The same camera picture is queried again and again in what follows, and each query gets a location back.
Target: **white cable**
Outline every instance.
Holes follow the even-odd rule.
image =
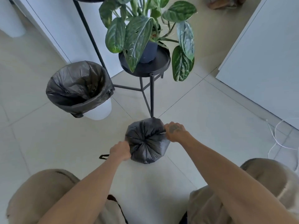
[[[273,138],[274,138],[274,140],[275,140],[275,144],[272,146],[272,148],[271,148],[271,149],[269,150],[269,152],[268,152],[268,158],[270,158],[270,157],[269,157],[270,152],[272,151],[272,149],[273,149],[276,145],[280,145],[281,147],[283,147],[283,148],[287,148],[287,149],[297,150],[297,166],[296,166],[296,168],[295,168],[294,171],[295,171],[295,172],[298,172],[298,171],[299,171],[299,147],[298,147],[297,149],[295,149],[295,148],[285,147],[285,146],[281,145],[281,144],[278,142],[278,140],[276,139],[276,130],[277,130],[278,125],[281,124],[282,122],[285,122],[285,121],[288,120],[288,119],[299,119],[299,118],[287,118],[287,119],[283,119],[283,120],[281,120],[281,121],[276,125],[276,127],[274,128],[274,131],[271,130],[271,127],[270,127],[270,124],[268,123],[268,120],[267,120],[267,119],[263,119],[263,120],[266,121],[266,123],[267,123],[267,125],[268,125],[268,128],[269,128],[269,130],[270,130],[270,132],[271,132],[271,134],[272,134],[272,136],[273,136]]]

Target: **fist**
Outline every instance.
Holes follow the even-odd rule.
[[[130,146],[126,141],[118,142],[112,148],[110,148],[110,156],[120,159],[121,161],[131,158]]]
[[[168,123],[164,125],[166,130],[166,137],[171,142],[179,142],[184,134],[187,132],[185,127],[179,123]]]

